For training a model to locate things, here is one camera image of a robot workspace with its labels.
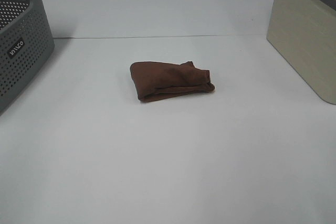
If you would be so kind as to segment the brown towel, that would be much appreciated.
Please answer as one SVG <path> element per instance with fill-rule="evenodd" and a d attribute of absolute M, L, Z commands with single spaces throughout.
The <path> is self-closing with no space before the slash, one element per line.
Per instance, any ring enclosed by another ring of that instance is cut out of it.
<path fill-rule="evenodd" d="M 196 68 L 191 61 L 182 64 L 135 62 L 130 66 L 130 74 L 141 102 L 215 90 L 210 71 Z"/>

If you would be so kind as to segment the beige storage box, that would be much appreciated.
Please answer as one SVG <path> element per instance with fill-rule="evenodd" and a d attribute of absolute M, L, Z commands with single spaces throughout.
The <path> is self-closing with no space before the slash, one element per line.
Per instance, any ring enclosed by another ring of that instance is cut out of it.
<path fill-rule="evenodd" d="M 267 40 L 317 96 L 335 104 L 335 0 L 274 0 Z"/>

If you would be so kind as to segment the grey perforated laundry basket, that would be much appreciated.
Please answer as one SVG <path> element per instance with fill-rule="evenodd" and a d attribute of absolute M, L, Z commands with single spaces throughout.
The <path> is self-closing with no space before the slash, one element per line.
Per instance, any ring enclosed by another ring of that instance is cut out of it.
<path fill-rule="evenodd" d="M 1 111 L 33 80 L 54 48 L 42 0 L 1 0 Z"/>

